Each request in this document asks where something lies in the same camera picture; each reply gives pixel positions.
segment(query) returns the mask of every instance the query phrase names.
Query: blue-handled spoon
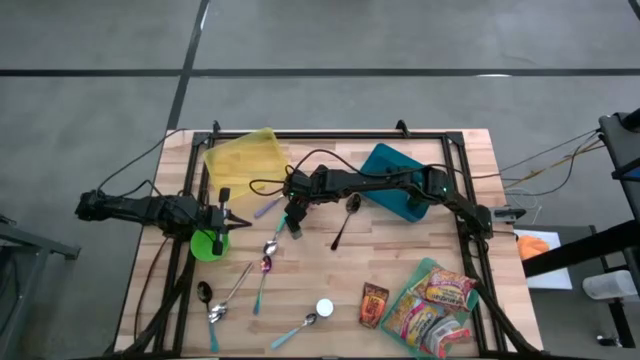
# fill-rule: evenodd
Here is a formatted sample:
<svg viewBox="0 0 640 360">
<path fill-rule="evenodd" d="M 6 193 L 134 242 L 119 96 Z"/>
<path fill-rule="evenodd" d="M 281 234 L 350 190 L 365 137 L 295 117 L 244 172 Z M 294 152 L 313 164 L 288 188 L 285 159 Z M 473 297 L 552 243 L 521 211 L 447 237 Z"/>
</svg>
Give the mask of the blue-handled spoon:
<svg viewBox="0 0 640 360">
<path fill-rule="evenodd" d="M 291 337 L 295 335 L 298 331 L 300 331 L 300 329 L 302 329 L 303 327 L 313 325 L 317 319 L 318 319 L 318 315 L 314 313 L 307 315 L 304 318 L 304 322 L 302 323 L 302 325 L 289 331 L 286 335 L 280 337 L 278 340 L 271 343 L 271 350 L 277 349 L 280 345 L 284 344 L 287 340 L 291 339 Z"/>
<path fill-rule="evenodd" d="M 262 305 L 262 289 L 264 288 L 264 279 L 267 277 L 267 273 L 271 270 L 271 257 L 265 255 L 260 262 L 260 269 L 262 269 L 262 281 L 260 282 L 260 289 L 258 290 L 258 296 L 256 297 L 256 304 L 253 307 L 253 315 L 260 314 L 260 305 Z"/>
<path fill-rule="evenodd" d="M 209 337 L 211 338 L 211 352 L 218 352 L 220 351 L 220 345 L 218 344 L 218 339 L 216 338 L 216 333 L 213 329 L 213 322 L 209 319 L 209 303 L 213 298 L 213 290 L 211 290 L 211 286 L 209 286 L 206 281 L 200 281 L 196 290 L 198 293 L 198 299 L 200 299 L 207 308 L 207 323 L 209 324 Z"/>
</svg>

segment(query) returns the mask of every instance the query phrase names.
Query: yellow plastic tray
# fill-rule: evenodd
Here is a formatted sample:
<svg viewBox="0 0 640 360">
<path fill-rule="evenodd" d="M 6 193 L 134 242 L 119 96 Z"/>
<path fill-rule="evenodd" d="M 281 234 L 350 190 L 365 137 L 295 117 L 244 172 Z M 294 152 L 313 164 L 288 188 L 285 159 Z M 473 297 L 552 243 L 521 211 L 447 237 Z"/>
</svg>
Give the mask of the yellow plastic tray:
<svg viewBox="0 0 640 360">
<path fill-rule="evenodd" d="M 271 128 L 216 145 L 202 154 L 215 191 L 231 189 L 231 199 L 251 191 L 255 179 L 284 180 L 287 160 Z M 264 183 L 254 184 L 261 189 Z"/>
</svg>

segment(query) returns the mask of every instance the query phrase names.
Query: black spoon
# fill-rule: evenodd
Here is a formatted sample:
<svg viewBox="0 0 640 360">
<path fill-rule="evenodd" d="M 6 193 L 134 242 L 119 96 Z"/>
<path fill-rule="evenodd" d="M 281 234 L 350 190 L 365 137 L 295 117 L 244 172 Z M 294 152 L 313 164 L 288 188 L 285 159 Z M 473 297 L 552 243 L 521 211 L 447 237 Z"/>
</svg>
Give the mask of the black spoon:
<svg viewBox="0 0 640 360">
<path fill-rule="evenodd" d="M 213 298 L 213 290 L 211 290 L 211 286 L 209 286 L 209 284 L 207 284 L 206 281 L 200 281 L 198 283 L 198 287 L 196 288 L 196 291 L 198 292 L 198 299 L 200 299 L 200 301 L 202 301 L 204 305 L 207 307 L 207 314 L 208 314 L 209 303 Z"/>
<path fill-rule="evenodd" d="M 338 248 L 338 244 L 340 243 L 340 238 L 342 237 L 342 231 L 344 230 L 344 226 L 347 225 L 347 220 L 349 220 L 349 217 L 351 216 L 351 214 L 355 214 L 359 209 L 360 209 L 360 203 L 362 202 L 362 199 L 360 198 L 359 194 L 353 194 L 351 195 L 351 197 L 347 200 L 347 218 L 344 219 L 344 224 L 342 224 L 342 228 L 340 228 L 340 232 L 338 233 L 338 236 L 336 236 L 336 239 L 333 240 L 333 244 L 331 244 L 331 250 L 336 251 L 336 249 Z"/>
<path fill-rule="evenodd" d="M 218 339 L 216 338 L 216 333 L 213 329 L 213 323 L 209 319 L 209 303 L 213 298 L 213 290 L 211 290 L 211 286 L 209 286 L 206 281 L 200 281 L 198 283 L 198 287 L 196 288 L 196 292 L 198 293 L 198 299 L 200 299 L 200 301 L 202 301 L 204 303 L 204 306 L 207 308 L 207 322 L 209 323 L 211 351 L 218 352 L 220 349 L 220 345 L 218 345 Z"/>
</svg>

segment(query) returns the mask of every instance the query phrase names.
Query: green cup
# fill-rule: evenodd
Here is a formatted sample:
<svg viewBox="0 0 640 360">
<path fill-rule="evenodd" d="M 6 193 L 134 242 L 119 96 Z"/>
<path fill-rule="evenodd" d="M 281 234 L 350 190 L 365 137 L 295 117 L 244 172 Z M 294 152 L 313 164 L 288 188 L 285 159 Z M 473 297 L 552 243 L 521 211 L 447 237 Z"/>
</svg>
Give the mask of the green cup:
<svg viewBox="0 0 640 360">
<path fill-rule="evenodd" d="M 197 230 L 191 236 L 191 253 L 196 259 L 203 262 L 211 262 L 222 259 L 229 251 L 229 234 L 222 235 L 222 254 L 214 255 L 211 252 L 213 242 L 211 239 L 215 239 L 215 231 L 205 230 L 202 232 Z"/>
</svg>

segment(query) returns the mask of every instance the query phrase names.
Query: white bottle cap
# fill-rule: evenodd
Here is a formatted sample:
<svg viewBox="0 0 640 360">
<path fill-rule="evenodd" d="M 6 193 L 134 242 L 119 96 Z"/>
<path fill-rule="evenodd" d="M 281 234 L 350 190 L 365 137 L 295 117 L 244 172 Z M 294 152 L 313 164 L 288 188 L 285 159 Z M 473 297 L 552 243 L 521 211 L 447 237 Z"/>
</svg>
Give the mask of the white bottle cap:
<svg viewBox="0 0 640 360">
<path fill-rule="evenodd" d="M 321 299 L 316 304 L 316 312 L 322 317 L 329 317 L 333 312 L 333 303 L 329 299 Z"/>
</svg>

